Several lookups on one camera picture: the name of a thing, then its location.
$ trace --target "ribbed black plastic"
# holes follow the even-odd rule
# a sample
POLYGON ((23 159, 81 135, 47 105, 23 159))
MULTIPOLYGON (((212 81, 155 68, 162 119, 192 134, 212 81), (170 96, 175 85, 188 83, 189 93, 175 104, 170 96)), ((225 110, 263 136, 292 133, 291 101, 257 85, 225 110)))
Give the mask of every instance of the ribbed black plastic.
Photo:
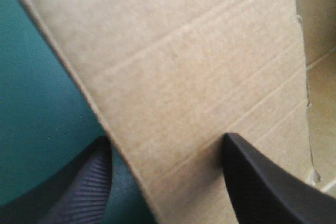
POLYGON ((334 198, 291 176, 238 134, 225 134, 223 150, 225 183, 240 224, 336 223, 334 198))
POLYGON ((70 188, 39 224, 99 224, 112 183, 111 147, 106 138, 83 165, 70 188))

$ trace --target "teal fabric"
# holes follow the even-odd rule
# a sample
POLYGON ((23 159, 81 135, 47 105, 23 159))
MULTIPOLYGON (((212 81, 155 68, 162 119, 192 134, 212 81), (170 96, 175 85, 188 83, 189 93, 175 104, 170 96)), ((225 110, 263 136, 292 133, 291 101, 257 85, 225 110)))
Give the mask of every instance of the teal fabric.
MULTIPOLYGON (((0 207, 46 181, 99 135, 95 115, 19 2, 0 0, 0 207)), ((103 223, 154 223, 115 148, 113 169, 103 223)))

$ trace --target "cardboard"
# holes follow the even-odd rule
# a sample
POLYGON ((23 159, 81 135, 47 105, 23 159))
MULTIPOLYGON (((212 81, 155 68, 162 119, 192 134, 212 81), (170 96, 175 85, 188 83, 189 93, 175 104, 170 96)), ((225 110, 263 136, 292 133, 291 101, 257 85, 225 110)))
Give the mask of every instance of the cardboard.
POLYGON ((309 133, 314 165, 321 176, 320 188, 336 179, 336 53, 321 58, 308 71, 309 133))
POLYGON ((336 1, 296 0, 308 70, 309 138, 316 186, 336 196, 336 1))
POLYGON ((220 139, 312 171, 295 0, 22 0, 159 223, 237 223, 220 139))
POLYGON ((303 21, 307 65, 336 47, 336 1, 297 0, 303 21))

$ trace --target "black object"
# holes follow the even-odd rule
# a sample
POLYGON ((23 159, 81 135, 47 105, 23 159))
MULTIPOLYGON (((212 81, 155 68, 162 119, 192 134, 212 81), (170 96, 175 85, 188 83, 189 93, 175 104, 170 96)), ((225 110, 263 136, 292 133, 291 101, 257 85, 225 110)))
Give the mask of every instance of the black object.
POLYGON ((240 224, 336 223, 334 198, 285 172, 240 135, 225 134, 223 150, 225 183, 240 224))
POLYGON ((53 177, 0 207, 0 222, 99 224, 111 184, 111 145, 106 137, 100 137, 53 177))

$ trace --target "cardboard flap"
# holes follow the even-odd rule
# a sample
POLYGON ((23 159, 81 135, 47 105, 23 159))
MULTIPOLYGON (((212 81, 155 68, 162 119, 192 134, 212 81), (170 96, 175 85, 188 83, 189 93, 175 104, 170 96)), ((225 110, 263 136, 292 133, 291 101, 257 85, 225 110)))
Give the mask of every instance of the cardboard flap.
POLYGON ((237 223, 220 137, 312 169, 295 0, 22 0, 160 223, 237 223))

